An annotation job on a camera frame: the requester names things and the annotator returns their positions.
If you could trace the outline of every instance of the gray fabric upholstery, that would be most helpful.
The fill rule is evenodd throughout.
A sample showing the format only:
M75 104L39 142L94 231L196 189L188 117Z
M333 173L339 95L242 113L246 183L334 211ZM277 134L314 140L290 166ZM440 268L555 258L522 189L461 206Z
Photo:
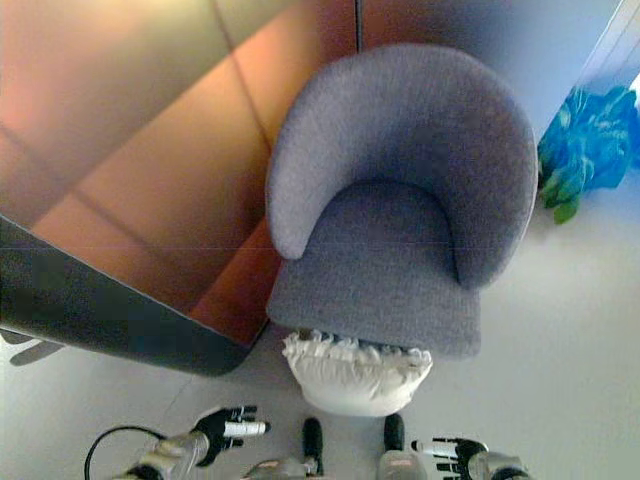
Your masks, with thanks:
M354 182L384 178L433 194L452 234L460 284L496 278L533 207L533 133L509 90L458 51L399 45L340 60L296 100L274 151L267 218L299 259L320 214Z
M299 95L274 151L267 219L288 260L267 312L474 354L478 289L513 255L536 183L526 116L476 60L426 45L340 60Z
M268 307L317 328L447 357L479 349L476 290L456 281L444 212L398 183L348 187L325 209L300 260L283 265Z

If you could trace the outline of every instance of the copper wall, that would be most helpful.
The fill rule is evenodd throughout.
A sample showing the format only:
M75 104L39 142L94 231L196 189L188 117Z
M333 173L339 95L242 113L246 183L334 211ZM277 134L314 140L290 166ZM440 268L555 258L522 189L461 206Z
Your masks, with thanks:
M297 92L354 52L346 0L5 0L0 212L250 344Z

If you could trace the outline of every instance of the green leaf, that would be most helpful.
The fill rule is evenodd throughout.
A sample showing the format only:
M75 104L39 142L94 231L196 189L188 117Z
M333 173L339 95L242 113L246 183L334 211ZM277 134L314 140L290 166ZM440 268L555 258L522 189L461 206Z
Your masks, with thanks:
M556 225L562 225L573 218L578 211L580 201L575 197L569 203L563 203L553 211L553 220Z

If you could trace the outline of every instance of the floor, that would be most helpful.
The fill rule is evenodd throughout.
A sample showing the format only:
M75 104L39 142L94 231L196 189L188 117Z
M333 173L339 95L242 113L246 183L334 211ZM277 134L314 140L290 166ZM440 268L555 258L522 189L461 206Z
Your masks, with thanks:
M402 412L407 439L477 438L521 456L539 479L637 477L630 459L640 451L639 239L639 172L615 192L590 194L567 225L536 210L514 261L482 296L481 354L434 366ZM80 479L86 450L112 425L178 433L215 405L255 403L273 424L269 436L191 478L238 478L261 460L299 455L308 415L323 424L327 473L374 478L382 420L333 417L305 404L279 353L286 333L270 327L241 367L218 378L72 348L14 367L9 359L24 347L3 345L1 477ZM94 478L126 469L145 445L127 433L105 441Z

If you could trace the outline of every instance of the ruffled pillow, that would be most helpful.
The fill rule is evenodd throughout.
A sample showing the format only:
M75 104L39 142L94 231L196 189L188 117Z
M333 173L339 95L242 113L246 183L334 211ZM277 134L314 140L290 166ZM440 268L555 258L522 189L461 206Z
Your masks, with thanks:
M314 330L292 333L283 355L313 406L337 415L383 417L407 405L433 362L428 351L361 344Z

